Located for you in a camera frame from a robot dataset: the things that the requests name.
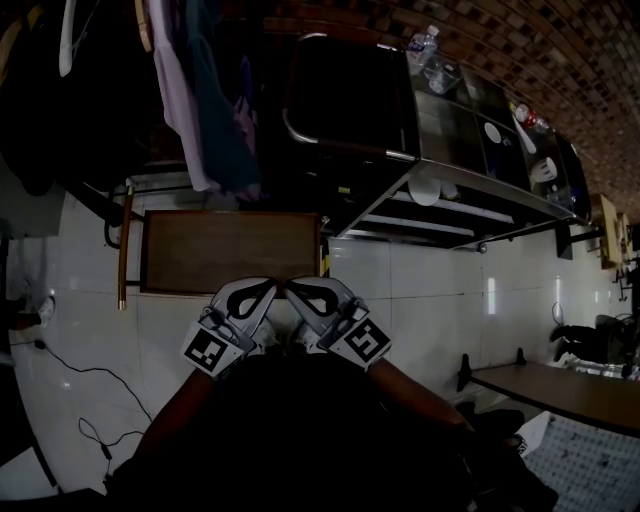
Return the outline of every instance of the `power cord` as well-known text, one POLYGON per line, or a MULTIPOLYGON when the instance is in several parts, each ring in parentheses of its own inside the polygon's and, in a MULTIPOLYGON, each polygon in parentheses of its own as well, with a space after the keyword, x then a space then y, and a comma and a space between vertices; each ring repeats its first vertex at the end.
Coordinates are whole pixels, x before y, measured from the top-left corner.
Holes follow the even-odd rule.
POLYGON ((89 420, 86 420, 86 419, 84 419, 82 417, 78 419, 78 430, 87 439, 91 439, 91 440, 95 441, 96 443, 98 443, 100 445, 100 450, 102 450, 102 455, 104 455, 104 458, 107 459, 107 472, 104 475, 104 486, 105 487, 107 487, 109 485, 109 480, 111 478, 111 475, 109 474, 109 471, 111 470, 111 460, 113 459, 113 456, 111 455, 111 451, 109 450, 109 447, 117 445, 118 443, 120 443, 120 441, 122 441, 127 436, 130 436, 130 435, 133 435, 133 434, 140 434, 141 436, 144 435, 144 432, 141 432, 139 430, 132 430, 131 432, 125 432, 124 434, 122 434, 118 438, 118 440, 114 441, 113 443, 105 443, 102 439, 100 439, 100 435, 98 434, 98 431, 96 430, 96 427, 94 427, 91 423, 89 423, 89 420), (96 435, 95 437, 93 437, 92 435, 87 434, 84 430, 82 430, 82 422, 84 422, 87 425, 89 425, 91 430, 93 430, 93 433, 96 435))
MULTIPOLYGON (((93 368, 85 368, 85 369, 75 368, 75 367, 71 366, 70 364, 67 364, 60 356, 56 355, 45 344, 45 342, 42 341, 42 340, 23 341, 23 342, 20 342, 20 343, 10 343, 10 345, 11 346, 16 346, 16 345, 35 345, 36 348, 38 348, 40 350, 46 350, 47 352, 49 352, 49 354, 51 354, 51 356, 53 356, 55 359, 60 361, 60 363, 62 363, 66 368, 69 368, 70 370, 73 370, 74 372, 86 373, 86 372, 98 371, 98 372, 106 372, 106 373, 108 373, 109 375, 111 375, 115 379, 117 379, 120 382, 122 382, 122 385, 127 389, 127 391, 129 393, 131 393, 133 398, 136 399, 136 402, 138 402, 138 405, 140 406, 140 409, 142 409, 142 412, 147 416, 147 418, 149 418, 149 421, 153 421, 153 419, 151 418, 151 415, 143 407, 142 402, 140 402, 140 399, 138 398, 138 396, 131 390, 131 388, 127 385, 127 383, 122 378, 118 377, 111 370, 109 370, 107 368, 97 367, 97 366, 93 367, 93 368)), ((102 454, 104 455, 105 459, 107 459, 107 472, 105 473, 105 476, 104 476, 105 487, 108 485, 109 479, 111 478, 111 475, 109 475, 109 471, 111 469, 111 460, 113 459, 113 456, 111 455, 111 452, 109 451, 109 447, 117 445, 118 443, 120 443, 120 441, 122 441, 127 436, 130 436, 130 435, 133 435, 133 434, 144 435, 144 432, 141 432, 139 430, 132 430, 131 432, 125 432, 124 434, 122 434, 118 438, 118 440, 114 441, 113 443, 105 443, 104 441, 102 441, 102 439, 100 439, 100 435, 98 434, 98 431, 96 430, 96 428, 88 420, 86 420, 85 418, 82 418, 82 417, 78 419, 78 430, 80 431, 80 433, 84 437, 86 437, 88 439, 91 439, 91 440, 95 441, 96 443, 98 443, 100 445, 100 449, 102 450, 102 454), (92 435, 87 434, 84 430, 82 430, 82 423, 83 422, 86 423, 91 428, 91 430, 93 430, 93 433, 95 434, 95 437, 92 436, 92 435)))
POLYGON ((149 418, 149 421, 153 421, 153 418, 151 417, 151 415, 147 412, 147 410, 144 408, 144 406, 142 405, 142 402, 140 401, 140 399, 138 398, 138 395, 136 395, 131 388, 127 385, 127 383, 120 377, 118 377, 115 373, 113 373, 111 370, 109 370, 108 368, 101 368, 99 366, 93 367, 93 368, 85 368, 83 370, 81 370, 80 368, 74 368, 73 366, 71 366, 70 364, 67 364, 60 356, 56 355, 46 344, 44 341, 42 340, 35 340, 35 341, 26 341, 26 342, 21 342, 21 343, 11 343, 11 346, 15 346, 15 345, 31 345, 31 344, 35 344, 36 348, 39 348, 40 350, 46 350, 47 352, 49 352, 49 354, 51 354, 55 359, 57 359, 58 361, 60 361, 64 366, 66 366, 67 368, 69 368, 69 370, 73 370, 74 372, 78 372, 78 373, 86 373, 86 372, 106 372, 109 375, 111 375, 114 379, 119 380, 120 382, 122 382, 122 385, 127 389, 127 391, 129 393, 131 393, 131 396, 133 396, 133 398, 136 399, 136 402, 138 402, 138 405, 140 406, 140 409, 142 409, 142 412, 145 414, 145 416, 147 418, 149 418))

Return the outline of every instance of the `blue clothing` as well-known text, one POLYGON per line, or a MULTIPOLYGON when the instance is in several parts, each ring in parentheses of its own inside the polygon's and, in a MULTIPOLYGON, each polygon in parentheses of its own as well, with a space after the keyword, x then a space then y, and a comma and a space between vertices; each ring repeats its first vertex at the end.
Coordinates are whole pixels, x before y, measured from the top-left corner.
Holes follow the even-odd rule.
POLYGON ((242 195, 261 182, 258 163, 220 87, 215 60, 216 0, 186 4, 187 52, 193 67, 205 174, 225 190, 242 195))

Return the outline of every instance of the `plastic bottle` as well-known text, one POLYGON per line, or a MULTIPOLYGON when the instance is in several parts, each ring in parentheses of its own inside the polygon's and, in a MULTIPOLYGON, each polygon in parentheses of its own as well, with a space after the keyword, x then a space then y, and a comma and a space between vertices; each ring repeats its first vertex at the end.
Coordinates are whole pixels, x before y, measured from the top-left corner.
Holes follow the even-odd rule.
POLYGON ((409 61, 409 73, 417 75, 422 71, 427 62, 438 48, 438 27, 429 25, 426 34, 414 34, 407 48, 407 60, 409 61))

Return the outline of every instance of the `white plate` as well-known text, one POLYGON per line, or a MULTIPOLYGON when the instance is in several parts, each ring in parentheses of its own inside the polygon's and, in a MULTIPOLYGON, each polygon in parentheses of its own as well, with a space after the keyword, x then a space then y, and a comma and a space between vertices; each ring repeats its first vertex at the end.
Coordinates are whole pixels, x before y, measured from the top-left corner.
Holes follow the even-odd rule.
POLYGON ((416 174, 409 180, 411 198, 422 206, 431 206, 440 199, 440 180, 416 174))

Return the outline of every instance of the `floor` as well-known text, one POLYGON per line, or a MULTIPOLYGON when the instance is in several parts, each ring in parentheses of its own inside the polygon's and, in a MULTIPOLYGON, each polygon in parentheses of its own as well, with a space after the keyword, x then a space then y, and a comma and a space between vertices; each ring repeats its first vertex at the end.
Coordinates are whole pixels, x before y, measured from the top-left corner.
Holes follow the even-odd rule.
MULTIPOLYGON (((165 177, 148 186, 179 184, 165 177)), ((136 198, 134 209, 232 207, 224 198, 192 191, 136 198)), ((65 200, 60 235, 12 242, 9 289, 19 295, 23 277, 36 300, 55 293, 57 312, 45 328, 12 333, 12 342, 43 339, 67 363, 108 367, 127 381, 152 414, 191 372, 178 357, 190 323, 210 297, 167 297, 129 289, 128 308, 117 308, 118 253, 103 240, 99 219, 75 199, 65 200)), ((130 236, 129 278, 138 275, 140 228, 130 236)), ((512 361, 517 347, 530 359, 549 361, 548 340, 559 301, 565 322, 593 325, 597 314, 630 309, 617 285, 600 270, 586 244, 571 262, 555 256, 553 232, 489 244, 486 254, 387 243, 332 240, 331 274, 366 299, 394 335, 391 361, 447 399, 455 399, 463 353, 473 367, 512 361)), ((275 304, 269 318, 296 314, 275 304)), ((133 398, 113 378, 65 369, 33 345, 12 347, 16 374, 32 428, 65 491, 104 492, 107 463, 100 446, 78 432, 88 419, 105 442, 149 424, 133 398)), ((139 436, 112 449, 111 469, 129 458, 139 436)))

